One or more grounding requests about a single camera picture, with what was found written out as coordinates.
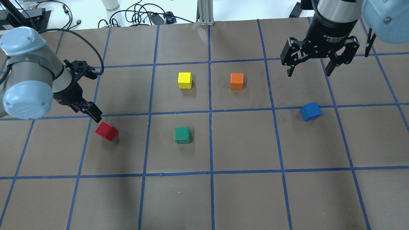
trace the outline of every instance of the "orange block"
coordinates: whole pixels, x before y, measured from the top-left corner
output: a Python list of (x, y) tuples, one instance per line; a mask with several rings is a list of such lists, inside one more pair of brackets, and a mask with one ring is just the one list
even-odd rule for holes
[(243, 73), (231, 73), (230, 89), (231, 90), (242, 90), (243, 85), (244, 85), (244, 74)]

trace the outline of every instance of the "colored block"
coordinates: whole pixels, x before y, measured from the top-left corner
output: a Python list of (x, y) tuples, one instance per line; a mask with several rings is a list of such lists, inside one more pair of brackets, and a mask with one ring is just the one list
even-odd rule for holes
[(321, 114), (322, 111), (318, 106), (317, 102), (309, 103), (304, 105), (300, 110), (301, 116), (305, 122), (317, 119)]
[(230, 89), (231, 90), (242, 90), (243, 85), (244, 85), (244, 74), (243, 73), (231, 73)]
[(178, 84), (181, 89), (192, 88), (192, 73), (181, 72), (178, 76)]
[(115, 135), (118, 133), (118, 130), (112, 125), (102, 122), (95, 132), (103, 138), (112, 141), (112, 139), (114, 139)]
[(175, 141), (178, 144), (190, 144), (189, 127), (176, 127), (175, 128)]

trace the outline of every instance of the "grid square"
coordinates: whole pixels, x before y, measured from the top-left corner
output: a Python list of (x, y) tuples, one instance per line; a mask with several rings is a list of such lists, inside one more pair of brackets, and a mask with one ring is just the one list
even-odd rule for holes
[(151, 66), (106, 69), (100, 78), (96, 104), (104, 114), (149, 111)]
[[(93, 101), (95, 95), (95, 88), (97, 87), (97, 80), (91, 80), (86, 77), (82, 77), (78, 84), (83, 90), (82, 97), (87, 101)], [(48, 112), (46, 117), (59, 117), (59, 116), (78, 116), (84, 115), (81, 112), (75, 113), (70, 107), (58, 104), (54, 99), (51, 104), (50, 112)]]
[(409, 105), (407, 106), (400, 106), (402, 108), (403, 114), (406, 118), (406, 121), (409, 122)]
[[(75, 32), (88, 40), (91, 45), (99, 52), (101, 57), (105, 50), (106, 40), (108, 36), (107, 29), (83, 29), (75, 30)], [(60, 60), (67, 59), (70, 62), (75, 60), (86, 61), (92, 67), (101, 66), (98, 56), (89, 45), (83, 42), (79, 37), (71, 33), (64, 33), (61, 40), (60, 49), (58, 50)]]
[(379, 60), (398, 101), (409, 103), (409, 55), (379, 56)]
[(335, 69), (328, 78), (338, 105), (395, 102), (373, 56), (355, 57), (351, 64)]
[(92, 122), (81, 173), (132, 174), (144, 170), (148, 116), (104, 117), (118, 134), (110, 142), (95, 133), (99, 124)]
[(218, 230), (288, 229), (281, 174), (214, 175)]
[(313, 101), (321, 106), (333, 104), (318, 59), (297, 65), (292, 77), (287, 76), (286, 70), (280, 60), (268, 61), (271, 92), (276, 108), (303, 106)]
[(9, 195), (11, 183), (13, 180), (0, 180), (0, 208), (4, 209), (4, 204), (6, 203), (7, 196)]
[[(232, 72), (244, 74), (242, 90), (230, 90)], [(212, 109), (271, 108), (263, 61), (213, 63), (211, 93)]]
[(199, 23), (160, 25), (157, 50), (156, 63), (208, 61), (207, 27)]
[(272, 111), (212, 114), (215, 171), (280, 169)]
[(47, 41), (48, 47), (54, 52), (57, 51), (58, 44), (60, 43), (61, 32), (45, 32), (40, 35), (43, 39)]
[[(175, 127), (187, 126), (190, 144), (177, 144)], [(209, 114), (154, 115), (149, 135), (147, 173), (210, 170)]]
[(142, 230), (211, 229), (210, 175), (147, 177)]
[(294, 229), (366, 229), (350, 171), (286, 173)]
[(302, 41), (308, 31), (308, 19), (278, 18), (260, 20), (267, 58), (279, 58), (289, 37)]
[(17, 180), (2, 229), (65, 229), (74, 186), (75, 179)]
[(36, 120), (19, 176), (76, 175), (89, 119)]
[(112, 28), (104, 65), (152, 64), (157, 26)]
[[(192, 73), (192, 88), (181, 90), (178, 73)], [(156, 66), (152, 112), (177, 112), (209, 109), (209, 65)]]
[(14, 176), (33, 121), (0, 121), (0, 176)]
[(355, 167), (409, 165), (409, 133), (396, 106), (338, 111)]
[(356, 171), (372, 229), (409, 228), (409, 170)]
[(216, 22), (210, 27), (211, 60), (261, 59), (257, 21)]
[(81, 178), (70, 229), (137, 229), (142, 177)]
[(373, 47), (379, 54), (409, 52), (408, 44), (390, 44), (379, 38), (375, 39)]
[(349, 167), (344, 141), (333, 108), (304, 122), (298, 109), (276, 110), (285, 168)]

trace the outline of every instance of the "white bottle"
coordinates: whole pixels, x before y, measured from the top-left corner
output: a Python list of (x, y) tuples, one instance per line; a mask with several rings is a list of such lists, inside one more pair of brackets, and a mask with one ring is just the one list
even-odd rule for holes
[(116, 11), (119, 8), (118, 0), (101, 0), (107, 11)]

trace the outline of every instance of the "metal frame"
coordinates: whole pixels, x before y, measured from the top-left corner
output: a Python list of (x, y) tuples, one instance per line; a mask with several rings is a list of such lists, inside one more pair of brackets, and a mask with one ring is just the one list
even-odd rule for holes
[(198, 0), (196, 21), (203, 26), (214, 25), (213, 0)]

